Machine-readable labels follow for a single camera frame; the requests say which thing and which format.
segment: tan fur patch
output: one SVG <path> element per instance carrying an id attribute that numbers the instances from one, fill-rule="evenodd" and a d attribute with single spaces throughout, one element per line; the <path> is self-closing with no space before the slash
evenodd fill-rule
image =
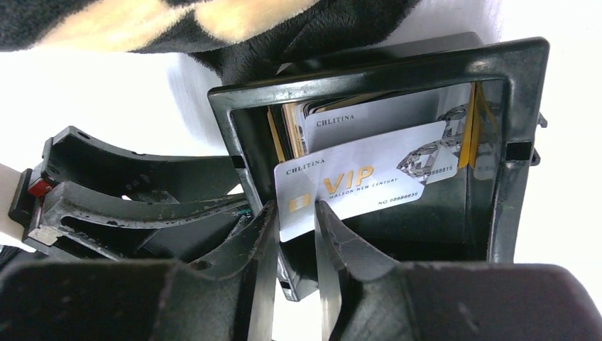
<path id="1" fill-rule="evenodd" d="M 147 46 L 193 9 L 194 5 L 171 7 L 161 0 L 98 0 L 68 16 L 36 47 L 136 50 Z"/>
<path id="2" fill-rule="evenodd" d="M 195 6 L 203 29 L 219 40 L 240 43 L 302 13 L 319 0 L 212 0 Z"/>

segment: plush fabric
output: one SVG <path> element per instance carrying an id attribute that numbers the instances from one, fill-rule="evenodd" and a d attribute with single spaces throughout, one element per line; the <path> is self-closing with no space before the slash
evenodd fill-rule
<path id="1" fill-rule="evenodd" d="M 0 50 L 189 53 L 224 84 L 385 39 L 419 0 L 0 0 Z"/>

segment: card chip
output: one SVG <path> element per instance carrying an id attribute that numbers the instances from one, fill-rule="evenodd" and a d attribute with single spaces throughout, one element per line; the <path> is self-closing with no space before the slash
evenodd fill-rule
<path id="1" fill-rule="evenodd" d="M 312 196 L 309 193 L 305 193 L 299 197 L 296 197 L 288 202 L 288 212 L 294 212 L 300 210 L 306 206 L 309 206 L 312 202 Z"/>

